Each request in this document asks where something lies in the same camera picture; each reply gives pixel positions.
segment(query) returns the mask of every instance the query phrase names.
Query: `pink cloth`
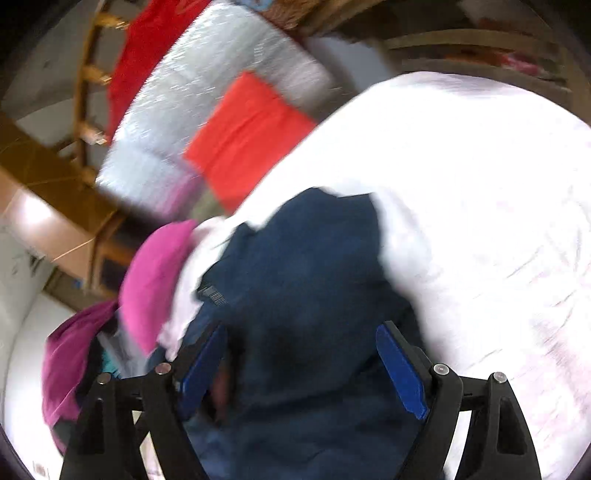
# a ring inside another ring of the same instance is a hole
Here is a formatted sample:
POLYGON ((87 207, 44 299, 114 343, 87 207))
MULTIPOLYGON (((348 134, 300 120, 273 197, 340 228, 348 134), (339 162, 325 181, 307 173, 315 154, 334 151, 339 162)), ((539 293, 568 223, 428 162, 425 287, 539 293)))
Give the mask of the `pink cloth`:
POLYGON ((76 388, 86 372, 92 339, 117 310, 116 301, 78 312, 47 338, 41 370, 43 420, 52 428, 59 419, 76 420, 76 388))
POLYGON ((178 276, 194 248, 195 220, 156 230, 135 254, 119 292, 121 322, 146 356, 170 316, 178 276))

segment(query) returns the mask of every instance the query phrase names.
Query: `white wall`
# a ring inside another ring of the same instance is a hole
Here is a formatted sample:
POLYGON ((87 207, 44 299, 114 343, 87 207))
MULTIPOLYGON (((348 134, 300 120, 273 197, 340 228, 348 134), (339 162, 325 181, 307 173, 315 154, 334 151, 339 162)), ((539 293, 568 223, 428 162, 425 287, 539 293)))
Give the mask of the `white wall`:
POLYGON ((0 225, 0 419, 14 339, 53 268, 42 262, 33 274, 30 258, 25 247, 0 225))
POLYGON ((60 477, 62 457, 41 414, 41 365, 49 334, 74 312, 41 293, 18 332, 6 381, 4 430, 33 477, 33 464, 50 480, 60 477))

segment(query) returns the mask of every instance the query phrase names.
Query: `blue gripper pad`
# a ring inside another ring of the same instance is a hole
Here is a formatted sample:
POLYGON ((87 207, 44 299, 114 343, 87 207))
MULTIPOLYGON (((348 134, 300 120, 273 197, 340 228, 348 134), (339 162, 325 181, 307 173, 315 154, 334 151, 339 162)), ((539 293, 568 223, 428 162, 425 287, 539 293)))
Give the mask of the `blue gripper pad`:
POLYGON ((424 420, 429 413, 425 392, 426 386, 430 387, 425 385, 428 370, 414 358, 410 345, 392 322, 377 328, 375 344, 404 408, 418 420, 424 420))
POLYGON ((179 387, 177 413, 183 420, 193 416, 222 361, 228 344, 228 332, 222 325, 211 334, 179 387))

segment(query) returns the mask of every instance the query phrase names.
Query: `white bed sheet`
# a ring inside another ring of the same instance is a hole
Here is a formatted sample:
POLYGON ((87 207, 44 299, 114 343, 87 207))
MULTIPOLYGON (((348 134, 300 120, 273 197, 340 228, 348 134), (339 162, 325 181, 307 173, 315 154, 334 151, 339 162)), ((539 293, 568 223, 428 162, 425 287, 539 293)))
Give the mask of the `white bed sheet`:
POLYGON ((283 159, 210 233, 211 263, 237 225, 260 228, 314 186, 372 193, 382 264, 412 299, 432 359, 460 375, 505 372, 543 478, 566 478, 591 442, 591 129, 492 80, 397 77, 283 159))

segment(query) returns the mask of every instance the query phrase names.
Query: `dark blue garment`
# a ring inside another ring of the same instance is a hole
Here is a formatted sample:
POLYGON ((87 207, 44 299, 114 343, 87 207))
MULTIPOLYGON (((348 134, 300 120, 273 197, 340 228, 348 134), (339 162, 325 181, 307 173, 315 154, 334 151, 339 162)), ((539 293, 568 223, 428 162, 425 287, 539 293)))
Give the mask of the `dark blue garment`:
MULTIPOLYGON (((212 286, 225 303, 205 301, 184 344, 213 319, 228 328, 240 366, 223 429, 232 480, 397 473, 421 424, 390 383, 375 330, 392 320, 410 344, 422 342, 409 302, 384 277, 379 249, 367 195, 310 189, 260 231, 239 226, 203 276, 199 290, 212 286)), ((207 432, 187 431, 204 451, 207 432)))

